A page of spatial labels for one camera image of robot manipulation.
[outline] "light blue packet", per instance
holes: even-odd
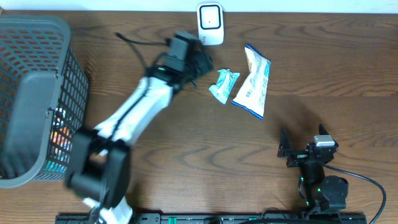
[[[212,85],[209,90],[218,101],[225,104],[240,73],[231,72],[229,69],[221,69],[218,72],[220,73],[220,77],[217,83]]]

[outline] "wood grain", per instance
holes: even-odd
[[[72,47],[90,79],[89,127],[111,115],[142,75],[136,56],[113,32],[148,41],[176,30],[197,33],[190,12],[5,13],[53,14],[69,23]],[[276,158],[279,131],[287,128],[293,145],[304,147],[322,122],[340,144],[331,165],[380,182],[387,206],[378,223],[398,222],[398,16],[225,13],[224,23],[224,43],[208,49],[215,70],[241,72],[230,99],[248,75],[247,42],[272,60],[264,120],[219,103],[208,91],[216,72],[199,79],[196,90],[186,86],[134,148],[130,205],[166,213],[303,207],[298,169]],[[148,62],[167,50],[138,48]],[[344,178],[347,211],[372,219],[380,191]],[[0,198],[0,223],[52,223],[57,213],[88,211],[60,182],[1,189]]]

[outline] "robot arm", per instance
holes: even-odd
[[[194,35],[176,32],[169,47],[167,54],[160,54],[146,69],[137,90],[111,117],[93,130],[79,129],[73,137],[65,185],[95,207],[107,223],[127,223],[132,214],[124,199],[130,147],[184,84],[213,69],[211,57]],[[95,154],[108,155],[99,162],[92,158]]]

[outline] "white device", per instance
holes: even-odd
[[[199,39],[203,45],[218,45],[224,41],[223,8],[218,3],[198,6]]]

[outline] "brown wooden surface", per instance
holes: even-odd
[[[160,40],[175,30],[197,33],[195,13],[43,12],[72,29],[72,47],[91,83],[86,125],[106,119],[134,91],[142,68],[113,35]],[[340,148],[333,166],[381,183],[387,206],[378,223],[398,222],[398,16],[225,13],[225,37],[209,47],[215,71],[176,96],[138,140],[130,205],[163,212],[261,212],[305,206],[298,169],[276,158],[279,131],[303,148],[325,124]],[[230,101],[248,75],[244,45],[272,60],[264,120]],[[165,47],[138,48],[150,62]],[[208,91],[219,68],[241,72],[226,105]],[[381,204],[377,187],[348,179],[348,211],[368,221]],[[0,190],[0,223],[52,223],[59,212],[87,212],[61,182]]]

